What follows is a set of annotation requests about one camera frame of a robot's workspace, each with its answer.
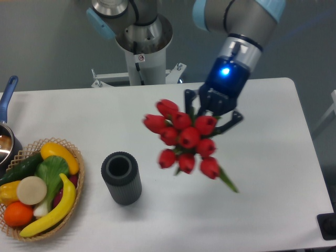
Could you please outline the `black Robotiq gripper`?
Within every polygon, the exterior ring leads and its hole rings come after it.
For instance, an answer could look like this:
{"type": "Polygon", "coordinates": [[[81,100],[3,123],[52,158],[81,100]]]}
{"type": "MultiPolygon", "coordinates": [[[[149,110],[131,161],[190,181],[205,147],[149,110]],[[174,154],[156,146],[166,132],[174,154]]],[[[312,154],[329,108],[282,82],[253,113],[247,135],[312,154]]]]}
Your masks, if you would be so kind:
{"type": "Polygon", "coordinates": [[[213,113],[213,116],[221,116],[233,110],[231,120],[216,127],[213,132],[213,134],[225,133],[243,121],[243,115],[234,109],[248,78],[247,68],[229,58],[218,57],[199,90],[184,90],[185,113],[189,116],[200,116],[209,111],[213,113]],[[193,101],[198,95],[201,107],[194,112],[193,101]]]}

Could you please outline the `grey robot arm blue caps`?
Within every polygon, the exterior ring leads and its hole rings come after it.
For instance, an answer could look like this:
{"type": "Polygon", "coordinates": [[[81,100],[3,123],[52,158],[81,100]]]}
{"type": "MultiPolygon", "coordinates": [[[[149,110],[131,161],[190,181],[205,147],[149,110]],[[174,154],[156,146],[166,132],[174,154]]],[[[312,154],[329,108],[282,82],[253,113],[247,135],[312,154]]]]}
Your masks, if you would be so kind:
{"type": "MultiPolygon", "coordinates": [[[[226,132],[243,119],[236,110],[238,97],[280,21],[285,1],[196,1],[195,25],[208,32],[226,33],[205,83],[184,92],[185,110],[200,100],[198,115],[231,113],[213,135],[226,132]]],[[[133,86],[166,84],[166,49],[172,25],[159,14],[156,1],[92,1],[87,19],[97,33],[115,39],[124,51],[129,82],[133,86]]]]}

